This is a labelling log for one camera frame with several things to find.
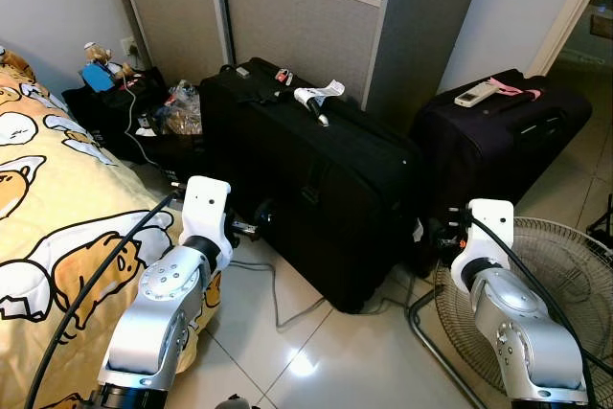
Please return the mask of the yellow cartoon print blanket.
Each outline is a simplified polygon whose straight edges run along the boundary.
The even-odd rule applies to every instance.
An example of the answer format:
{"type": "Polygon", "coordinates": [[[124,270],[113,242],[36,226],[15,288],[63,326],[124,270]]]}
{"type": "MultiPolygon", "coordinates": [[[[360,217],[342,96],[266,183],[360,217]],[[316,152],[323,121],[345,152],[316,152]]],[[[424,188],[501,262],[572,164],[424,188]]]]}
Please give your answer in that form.
{"type": "Polygon", "coordinates": [[[27,60],[0,46],[0,409],[79,409],[148,266],[181,216],[80,127],[27,60]]]}

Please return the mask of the large black suitcase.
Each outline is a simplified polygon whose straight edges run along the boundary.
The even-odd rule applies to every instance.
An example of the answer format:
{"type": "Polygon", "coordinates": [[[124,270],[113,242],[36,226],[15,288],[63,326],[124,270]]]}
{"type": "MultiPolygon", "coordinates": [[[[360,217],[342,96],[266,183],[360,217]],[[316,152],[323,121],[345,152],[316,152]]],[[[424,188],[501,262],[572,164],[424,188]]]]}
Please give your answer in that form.
{"type": "Polygon", "coordinates": [[[198,84],[207,173],[229,204],[275,200],[261,236],[338,311],[355,314],[420,248],[426,168],[418,148],[353,102],[326,99],[319,125],[279,67],[253,57],[198,84]]]}

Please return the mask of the dark purple suitcase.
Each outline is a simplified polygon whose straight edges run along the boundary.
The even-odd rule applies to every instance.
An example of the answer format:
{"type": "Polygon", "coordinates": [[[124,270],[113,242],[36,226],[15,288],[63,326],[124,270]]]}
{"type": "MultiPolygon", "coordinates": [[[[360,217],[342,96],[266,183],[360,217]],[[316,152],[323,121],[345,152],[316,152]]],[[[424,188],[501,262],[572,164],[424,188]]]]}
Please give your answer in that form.
{"type": "Polygon", "coordinates": [[[435,95],[413,117],[410,138],[429,169],[421,224],[432,206],[473,198],[517,203],[592,116],[578,90],[546,76],[504,69],[494,80],[512,93],[496,93],[473,107],[455,105],[474,83],[435,95]]]}

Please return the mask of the clear plastic bag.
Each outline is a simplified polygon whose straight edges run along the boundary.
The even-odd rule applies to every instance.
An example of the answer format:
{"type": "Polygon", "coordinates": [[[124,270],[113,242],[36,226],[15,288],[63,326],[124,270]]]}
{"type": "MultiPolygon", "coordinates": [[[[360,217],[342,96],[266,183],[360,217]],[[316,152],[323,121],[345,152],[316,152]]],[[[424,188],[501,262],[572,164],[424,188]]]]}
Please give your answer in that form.
{"type": "Polygon", "coordinates": [[[166,102],[156,108],[153,117],[163,134],[201,136],[201,99],[196,86],[180,80],[168,90],[166,102]]]}

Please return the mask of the grey electric fan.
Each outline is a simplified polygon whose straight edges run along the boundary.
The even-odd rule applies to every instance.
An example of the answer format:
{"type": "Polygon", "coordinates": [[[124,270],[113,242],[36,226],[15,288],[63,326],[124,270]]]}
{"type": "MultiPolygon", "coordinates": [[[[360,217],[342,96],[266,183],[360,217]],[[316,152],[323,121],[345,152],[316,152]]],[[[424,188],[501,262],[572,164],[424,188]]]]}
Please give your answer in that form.
{"type": "Polygon", "coordinates": [[[410,327],[476,409],[490,409],[421,325],[434,306],[452,351],[503,393],[508,409],[610,409],[613,267],[604,244],[546,219],[516,217],[510,268],[474,274],[465,294],[450,265],[406,311],[410,327]]]}

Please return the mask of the white paper luggage tag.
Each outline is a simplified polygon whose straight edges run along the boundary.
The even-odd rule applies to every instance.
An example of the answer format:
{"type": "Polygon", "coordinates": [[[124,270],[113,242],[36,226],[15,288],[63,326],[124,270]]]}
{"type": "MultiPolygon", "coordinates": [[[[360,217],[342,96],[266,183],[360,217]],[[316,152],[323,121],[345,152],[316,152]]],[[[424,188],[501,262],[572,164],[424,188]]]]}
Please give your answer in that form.
{"type": "Polygon", "coordinates": [[[293,98],[300,102],[319,125],[329,127],[329,119],[323,112],[324,102],[327,98],[341,97],[345,93],[345,85],[340,81],[332,80],[323,88],[306,88],[301,86],[293,90],[293,98]]]}

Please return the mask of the white remote control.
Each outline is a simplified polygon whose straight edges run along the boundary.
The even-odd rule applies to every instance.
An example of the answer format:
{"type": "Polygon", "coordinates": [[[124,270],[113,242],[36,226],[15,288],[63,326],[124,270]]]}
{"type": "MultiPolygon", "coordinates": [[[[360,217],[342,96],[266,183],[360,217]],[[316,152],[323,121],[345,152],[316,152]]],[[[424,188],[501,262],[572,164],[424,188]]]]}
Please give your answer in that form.
{"type": "Polygon", "coordinates": [[[478,102],[482,102],[491,97],[491,95],[498,93],[499,90],[498,85],[490,83],[489,80],[483,80],[481,83],[477,83],[465,90],[459,97],[455,97],[454,103],[462,107],[473,107],[478,102]]]}

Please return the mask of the black router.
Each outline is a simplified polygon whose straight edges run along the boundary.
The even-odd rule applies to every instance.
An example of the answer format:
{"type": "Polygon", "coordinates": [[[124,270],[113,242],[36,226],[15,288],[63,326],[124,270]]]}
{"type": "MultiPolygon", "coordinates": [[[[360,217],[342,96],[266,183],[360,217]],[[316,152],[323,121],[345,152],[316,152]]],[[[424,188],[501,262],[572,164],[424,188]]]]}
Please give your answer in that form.
{"type": "Polygon", "coordinates": [[[605,247],[612,247],[613,244],[613,235],[612,235],[612,216],[613,216],[613,206],[612,206],[612,197],[608,198],[607,209],[605,212],[594,222],[591,222],[590,225],[586,228],[586,234],[588,237],[599,241],[601,244],[604,244],[605,247]]]}

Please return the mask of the small black bag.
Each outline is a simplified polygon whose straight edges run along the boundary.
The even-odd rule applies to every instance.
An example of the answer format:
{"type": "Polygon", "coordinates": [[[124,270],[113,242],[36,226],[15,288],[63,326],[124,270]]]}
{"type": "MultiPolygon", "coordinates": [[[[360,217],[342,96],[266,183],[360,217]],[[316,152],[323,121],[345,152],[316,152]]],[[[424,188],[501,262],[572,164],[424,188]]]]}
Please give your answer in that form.
{"type": "Polygon", "coordinates": [[[62,91],[74,117],[111,154],[128,163],[152,164],[170,182],[184,182],[206,175],[207,163],[201,136],[163,134],[153,112],[170,96],[158,68],[139,71],[126,86],[93,91],[89,86],[62,91]]]}

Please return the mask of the grey sliding partition door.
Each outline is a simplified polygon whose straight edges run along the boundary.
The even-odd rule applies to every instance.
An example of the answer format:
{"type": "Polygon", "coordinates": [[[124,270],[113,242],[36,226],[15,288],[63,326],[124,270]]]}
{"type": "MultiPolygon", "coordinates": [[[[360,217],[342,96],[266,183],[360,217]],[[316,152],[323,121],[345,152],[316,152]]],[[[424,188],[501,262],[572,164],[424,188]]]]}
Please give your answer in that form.
{"type": "Polygon", "coordinates": [[[363,102],[371,85],[380,0],[128,0],[149,66],[197,83],[261,57],[310,83],[337,80],[363,102]]]}

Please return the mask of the blue pouch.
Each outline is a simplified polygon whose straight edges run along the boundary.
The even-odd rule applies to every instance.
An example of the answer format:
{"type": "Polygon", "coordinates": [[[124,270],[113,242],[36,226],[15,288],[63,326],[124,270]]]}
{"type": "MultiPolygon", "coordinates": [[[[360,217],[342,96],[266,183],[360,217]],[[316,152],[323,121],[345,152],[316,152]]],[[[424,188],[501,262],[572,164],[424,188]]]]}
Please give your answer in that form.
{"type": "Polygon", "coordinates": [[[88,60],[82,69],[80,69],[80,76],[84,83],[93,91],[97,91],[97,93],[101,93],[101,91],[110,91],[117,86],[117,82],[115,81],[115,77],[117,76],[110,71],[108,64],[99,64],[96,60],[88,60]]]}

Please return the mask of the brown plush toy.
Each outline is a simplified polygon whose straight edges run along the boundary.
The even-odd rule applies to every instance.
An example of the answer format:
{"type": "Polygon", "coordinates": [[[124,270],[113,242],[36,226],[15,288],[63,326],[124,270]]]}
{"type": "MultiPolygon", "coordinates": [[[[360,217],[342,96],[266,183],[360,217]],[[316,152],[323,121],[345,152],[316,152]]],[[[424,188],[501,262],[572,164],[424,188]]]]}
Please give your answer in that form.
{"type": "Polygon", "coordinates": [[[115,80],[119,78],[119,80],[123,80],[124,78],[132,78],[135,76],[134,68],[130,66],[130,64],[118,64],[115,63],[113,59],[113,53],[111,50],[106,50],[101,45],[98,45],[97,42],[87,42],[83,47],[84,53],[86,54],[86,63],[88,60],[96,60],[99,64],[106,63],[111,72],[114,73],[115,80]]]}

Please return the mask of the white door frame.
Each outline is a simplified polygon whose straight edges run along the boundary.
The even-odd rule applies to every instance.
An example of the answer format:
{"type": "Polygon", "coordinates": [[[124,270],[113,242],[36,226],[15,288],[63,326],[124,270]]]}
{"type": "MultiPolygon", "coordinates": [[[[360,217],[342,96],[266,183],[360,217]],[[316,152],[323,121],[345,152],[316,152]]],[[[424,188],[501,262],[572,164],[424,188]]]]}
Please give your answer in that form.
{"type": "Polygon", "coordinates": [[[533,63],[524,72],[526,76],[547,75],[555,64],[557,55],[564,49],[575,25],[585,13],[591,0],[564,0],[555,22],[543,38],[542,45],[534,56],[533,63]]]}

